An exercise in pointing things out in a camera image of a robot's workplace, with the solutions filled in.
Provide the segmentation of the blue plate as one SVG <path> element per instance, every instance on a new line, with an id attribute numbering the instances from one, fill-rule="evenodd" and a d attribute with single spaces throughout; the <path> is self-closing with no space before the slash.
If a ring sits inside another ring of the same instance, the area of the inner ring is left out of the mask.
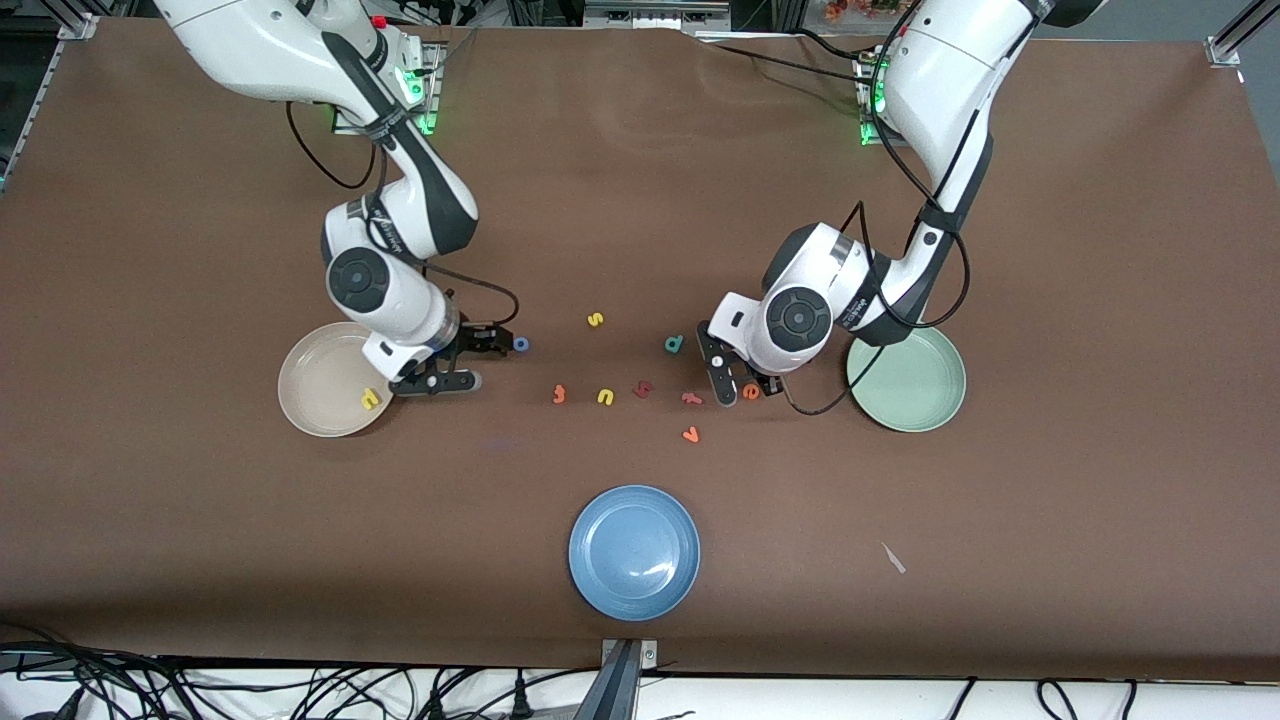
<path id="1" fill-rule="evenodd" d="M 567 560 L 576 591 L 598 612 L 649 623 L 691 592 L 701 542 L 692 515 L 675 496 L 652 486 L 618 486 L 579 514 Z"/>

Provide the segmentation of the aluminium frame profile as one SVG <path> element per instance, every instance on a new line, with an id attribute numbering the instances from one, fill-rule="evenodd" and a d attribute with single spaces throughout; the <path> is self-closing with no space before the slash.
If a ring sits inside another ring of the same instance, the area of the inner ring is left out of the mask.
<path id="1" fill-rule="evenodd" d="M 17 164 L 70 42 L 93 36 L 99 17 L 79 0 L 38 0 L 44 15 L 0 13 L 0 193 Z"/>
<path id="2" fill-rule="evenodd" d="M 1216 35 L 1204 41 L 1212 67 L 1238 67 L 1239 51 L 1280 18 L 1280 0 L 1249 0 Z"/>

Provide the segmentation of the pale green plate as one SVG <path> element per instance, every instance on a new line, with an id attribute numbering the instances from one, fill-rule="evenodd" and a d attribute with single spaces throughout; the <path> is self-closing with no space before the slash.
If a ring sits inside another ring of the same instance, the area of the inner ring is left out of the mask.
<path id="1" fill-rule="evenodd" d="M 966 396 L 966 368 L 938 329 L 914 331 L 883 348 L 854 340 L 846 356 L 854 402 L 891 430 L 923 433 L 956 416 Z"/>

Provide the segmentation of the orange flower bunch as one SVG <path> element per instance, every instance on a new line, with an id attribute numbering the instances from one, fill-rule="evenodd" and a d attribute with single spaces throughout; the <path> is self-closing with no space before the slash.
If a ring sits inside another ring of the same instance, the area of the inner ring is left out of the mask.
<path id="1" fill-rule="evenodd" d="M 845 22 L 887 22 L 896 18 L 908 0 L 826 0 L 824 18 L 831 24 Z"/>

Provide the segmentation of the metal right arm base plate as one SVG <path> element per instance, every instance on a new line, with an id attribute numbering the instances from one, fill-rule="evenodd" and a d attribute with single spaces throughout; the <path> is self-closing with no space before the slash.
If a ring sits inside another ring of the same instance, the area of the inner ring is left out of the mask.
<path id="1" fill-rule="evenodd" d="M 443 61 L 448 44 L 424 42 L 420 38 L 399 44 L 396 60 L 388 60 L 380 77 L 406 108 L 410 122 L 424 136 L 436 128 L 444 83 Z"/>

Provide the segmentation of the grey power strip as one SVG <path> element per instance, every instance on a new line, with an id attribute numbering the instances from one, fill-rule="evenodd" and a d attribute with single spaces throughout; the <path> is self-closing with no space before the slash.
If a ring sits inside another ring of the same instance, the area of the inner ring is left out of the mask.
<path id="1" fill-rule="evenodd" d="M 584 0 L 585 28 L 731 29 L 728 0 Z"/>

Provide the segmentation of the beige brown plate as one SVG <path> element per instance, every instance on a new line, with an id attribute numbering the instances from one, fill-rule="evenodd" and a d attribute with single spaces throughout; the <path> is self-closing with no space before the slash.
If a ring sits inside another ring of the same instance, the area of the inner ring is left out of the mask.
<path id="1" fill-rule="evenodd" d="M 353 322 L 320 327 L 300 340 L 279 372 L 276 393 L 285 418 L 320 438 L 360 433 L 392 405 L 389 382 L 364 356 L 367 328 Z M 366 411 L 360 401 L 374 388 L 381 406 Z"/>

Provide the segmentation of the brown table cover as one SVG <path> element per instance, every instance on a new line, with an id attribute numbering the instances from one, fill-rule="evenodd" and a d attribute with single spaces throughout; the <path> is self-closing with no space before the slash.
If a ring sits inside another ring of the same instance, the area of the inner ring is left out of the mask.
<path id="1" fill-rule="evenodd" d="M 667 29 L 485 29 L 445 68 L 433 141 L 480 222 L 443 264 L 512 288 L 531 347 L 320 439 L 276 377 L 339 318 L 319 240 L 346 193 L 165 23 L 104 20 L 0 196 L 0 637 L 564 667 L 648 635 L 677 673 L 1280 682 L 1280 191 L 1243 83 L 1198 44 L 1039 40 L 991 127 L 943 327 L 960 413 L 719 407 L 666 338 L 856 201 L 900 252 L 918 192 L 833 79 Z M 570 575 L 618 486 L 700 536 L 649 623 Z"/>

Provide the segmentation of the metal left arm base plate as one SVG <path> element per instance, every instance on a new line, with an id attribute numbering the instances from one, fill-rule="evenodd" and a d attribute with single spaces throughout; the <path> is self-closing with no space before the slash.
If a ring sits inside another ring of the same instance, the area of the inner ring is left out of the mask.
<path id="1" fill-rule="evenodd" d="M 877 45 L 861 50 L 856 59 L 851 61 L 856 79 L 870 81 L 876 73 L 876 63 L 883 45 Z M 887 69 L 887 60 L 879 64 L 879 74 L 876 85 L 859 85 L 856 100 L 859 108 L 861 143 L 867 145 L 902 145 L 902 136 L 890 124 L 886 104 L 883 74 Z"/>

